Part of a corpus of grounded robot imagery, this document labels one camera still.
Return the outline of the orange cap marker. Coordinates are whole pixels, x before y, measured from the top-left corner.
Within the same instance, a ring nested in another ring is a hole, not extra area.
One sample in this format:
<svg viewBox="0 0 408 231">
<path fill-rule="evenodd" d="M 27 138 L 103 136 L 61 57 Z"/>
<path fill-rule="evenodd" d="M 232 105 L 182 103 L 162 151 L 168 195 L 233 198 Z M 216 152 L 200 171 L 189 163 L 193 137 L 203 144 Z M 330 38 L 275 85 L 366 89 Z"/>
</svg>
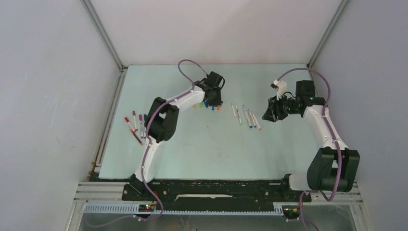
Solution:
<svg viewBox="0 0 408 231">
<path fill-rule="evenodd" d="M 251 113 L 252 113 L 252 117 L 253 117 L 253 119 L 255 121 L 256 127 L 258 128 L 258 130 L 262 130 L 262 128 L 261 128 L 261 126 L 260 126 L 260 124 L 259 124 L 259 122 L 258 122 L 258 120 L 256 118 L 256 115 L 254 114 L 253 111 L 251 111 Z"/>
</svg>

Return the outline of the large blue marker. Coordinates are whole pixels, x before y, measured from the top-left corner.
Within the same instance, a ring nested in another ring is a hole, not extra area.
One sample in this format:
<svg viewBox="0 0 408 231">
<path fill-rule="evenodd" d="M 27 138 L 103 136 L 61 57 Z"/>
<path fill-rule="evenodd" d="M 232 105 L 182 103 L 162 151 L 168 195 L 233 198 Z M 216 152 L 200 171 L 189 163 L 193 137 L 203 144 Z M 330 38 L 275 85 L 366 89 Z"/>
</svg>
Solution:
<svg viewBox="0 0 408 231">
<path fill-rule="evenodd" d="M 243 111 L 244 111 L 244 114 L 245 114 L 245 117 L 246 117 L 249 128 L 253 128 L 251 118 L 250 118 L 250 116 L 248 114 L 248 111 L 247 111 L 247 109 L 246 109 L 246 107 L 244 105 L 243 105 Z"/>
</svg>

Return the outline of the light green pen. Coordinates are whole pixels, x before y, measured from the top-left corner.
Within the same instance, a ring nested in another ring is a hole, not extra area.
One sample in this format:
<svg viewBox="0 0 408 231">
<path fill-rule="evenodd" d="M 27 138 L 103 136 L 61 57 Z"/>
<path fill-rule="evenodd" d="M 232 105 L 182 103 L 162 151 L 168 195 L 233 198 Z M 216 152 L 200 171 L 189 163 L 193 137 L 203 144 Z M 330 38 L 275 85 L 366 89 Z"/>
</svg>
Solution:
<svg viewBox="0 0 408 231">
<path fill-rule="evenodd" d="M 237 118 L 239 120 L 239 124 L 242 125 L 242 118 L 241 118 L 241 115 L 240 115 L 239 108 L 238 108 L 237 104 L 235 104 L 235 110 L 236 110 Z"/>
</svg>

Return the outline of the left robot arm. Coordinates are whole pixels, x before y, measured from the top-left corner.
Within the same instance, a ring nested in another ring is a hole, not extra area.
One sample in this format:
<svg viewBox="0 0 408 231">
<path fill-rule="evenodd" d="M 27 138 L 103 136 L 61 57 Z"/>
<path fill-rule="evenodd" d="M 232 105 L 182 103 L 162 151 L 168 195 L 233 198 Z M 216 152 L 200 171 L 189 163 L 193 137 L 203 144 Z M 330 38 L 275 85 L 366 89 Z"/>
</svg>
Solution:
<svg viewBox="0 0 408 231">
<path fill-rule="evenodd" d="M 163 145 L 175 134 L 179 113 L 201 102 L 211 107 L 221 106 L 224 85 L 224 77 L 212 71 L 177 96 L 168 99 L 157 97 L 153 101 L 145 121 L 147 143 L 134 173 L 135 179 L 130 183 L 136 197 L 143 201 L 151 197 L 152 187 L 147 183 L 154 179 L 156 159 Z"/>
</svg>

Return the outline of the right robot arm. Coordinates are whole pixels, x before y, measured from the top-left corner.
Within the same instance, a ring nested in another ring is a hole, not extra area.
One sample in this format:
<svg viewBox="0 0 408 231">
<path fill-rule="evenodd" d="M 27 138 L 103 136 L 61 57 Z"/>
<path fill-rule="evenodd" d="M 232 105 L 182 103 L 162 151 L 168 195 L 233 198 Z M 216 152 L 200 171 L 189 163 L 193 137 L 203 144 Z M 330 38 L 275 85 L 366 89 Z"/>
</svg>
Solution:
<svg viewBox="0 0 408 231">
<path fill-rule="evenodd" d="M 318 148 L 307 172 L 290 174 L 289 182 L 280 187 L 282 199 L 292 201 L 299 191 L 351 191 L 360 155 L 341 140 L 331 121 L 326 100 L 315 94 L 314 82 L 297 81 L 295 95 L 291 97 L 286 96 L 286 82 L 274 80 L 271 86 L 277 94 L 268 99 L 262 119 L 277 122 L 288 115 L 300 115 L 308 124 Z"/>
</svg>

